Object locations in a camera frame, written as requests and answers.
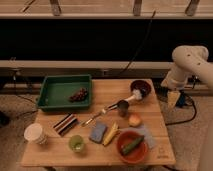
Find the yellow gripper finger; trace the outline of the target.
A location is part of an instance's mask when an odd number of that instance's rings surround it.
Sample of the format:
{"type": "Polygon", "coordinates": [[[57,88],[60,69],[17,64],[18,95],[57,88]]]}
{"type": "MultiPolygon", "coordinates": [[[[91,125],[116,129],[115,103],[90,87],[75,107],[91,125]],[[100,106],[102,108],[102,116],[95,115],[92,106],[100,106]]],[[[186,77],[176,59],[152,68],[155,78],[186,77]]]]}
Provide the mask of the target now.
{"type": "Polygon", "coordinates": [[[168,107],[174,108],[180,97],[180,92],[179,91],[169,91],[167,93],[167,97],[168,97],[168,107]]]}

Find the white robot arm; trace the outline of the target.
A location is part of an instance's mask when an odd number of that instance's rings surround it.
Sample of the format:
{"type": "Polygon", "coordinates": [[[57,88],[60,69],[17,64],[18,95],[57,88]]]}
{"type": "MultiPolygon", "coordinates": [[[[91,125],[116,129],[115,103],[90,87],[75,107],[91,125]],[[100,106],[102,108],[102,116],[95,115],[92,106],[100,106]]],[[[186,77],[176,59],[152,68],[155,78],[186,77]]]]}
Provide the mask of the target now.
{"type": "Polygon", "coordinates": [[[190,75],[195,75],[213,91],[213,64],[207,61],[209,51],[205,46],[181,45],[172,52],[173,64],[161,82],[169,89],[168,107],[175,107],[190,75]]]}

